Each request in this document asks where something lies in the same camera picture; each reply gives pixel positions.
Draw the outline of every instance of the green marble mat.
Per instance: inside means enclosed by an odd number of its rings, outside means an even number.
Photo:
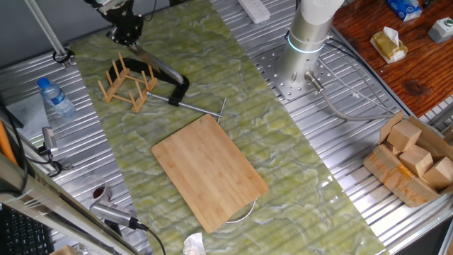
[[[103,102],[97,80],[107,84],[104,71],[120,47],[104,33],[74,43],[77,66],[139,218],[168,254],[182,254],[185,238],[196,232],[202,232],[207,254],[387,253],[208,0],[157,13],[141,42],[189,78],[184,102],[220,111],[227,97],[220,125],[270,188],[248,219],[204,232],[151,154],[153,145],[202,114],[156,99],[148,99],[139,114],[120,100]],[[132,81],[118,94],[127,97],[129,89],[137,96]],[[153,92],[169,96],[173,89],[159,82]],[[148,239],[161,254],[154,238]]]

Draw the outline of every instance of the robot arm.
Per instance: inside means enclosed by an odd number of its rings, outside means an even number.
[[[313,25],[326,23],[345,0],[303,0],[300,11],[304,19]]]
[[[141,15],[132,12],[134,0],[84,0],[96,9],[102,17],[113,24],[107,37],[125,46],[136,45],[142,35]]]

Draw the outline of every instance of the plastic water bottle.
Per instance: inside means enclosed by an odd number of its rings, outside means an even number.
[[[68,118],[75,114],[76,109],[74,105],[64,95],[63,90],[58,84],[50,83],[47,78],[41,78],[38,80],[38,86],[41,88],[41,96],[54,108],[58,115]]]

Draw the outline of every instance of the power strip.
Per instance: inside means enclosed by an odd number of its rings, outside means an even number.
[[[261,3],[261,0],[238,0],[242,8],[252,18],[255,24],[266,21],[270,18],[269,10]]]

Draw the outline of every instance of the keyboard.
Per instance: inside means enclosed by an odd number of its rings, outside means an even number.
[[[5,255],[48,255],[50,230],[40,222],[0,204],[0,250]]]

